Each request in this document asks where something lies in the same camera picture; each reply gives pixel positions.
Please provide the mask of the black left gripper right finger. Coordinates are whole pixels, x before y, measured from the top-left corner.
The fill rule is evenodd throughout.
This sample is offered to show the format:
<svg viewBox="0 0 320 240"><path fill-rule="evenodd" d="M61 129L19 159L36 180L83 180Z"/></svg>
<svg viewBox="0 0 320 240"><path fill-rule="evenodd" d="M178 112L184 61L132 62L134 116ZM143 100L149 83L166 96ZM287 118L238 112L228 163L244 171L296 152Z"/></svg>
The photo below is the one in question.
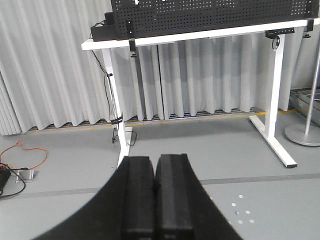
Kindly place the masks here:
<svg viewBox="0 0 320 240"><path fill-rule="evenodd" d="M157 240L240 240L197 178L187 154L162 154L155 174Z"/></svg>

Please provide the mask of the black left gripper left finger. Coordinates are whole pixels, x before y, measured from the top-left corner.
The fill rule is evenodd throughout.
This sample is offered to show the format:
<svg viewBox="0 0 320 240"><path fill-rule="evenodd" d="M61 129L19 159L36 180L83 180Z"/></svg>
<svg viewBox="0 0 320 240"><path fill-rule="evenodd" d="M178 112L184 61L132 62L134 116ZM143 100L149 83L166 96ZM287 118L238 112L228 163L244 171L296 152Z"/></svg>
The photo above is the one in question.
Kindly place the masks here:
<svg viewBox="0 0 320 240"><path fill-rule="evenodd" d="M107 183L76 213L38 240L152 240L154 170L147 156L125 156Z"/></svg>

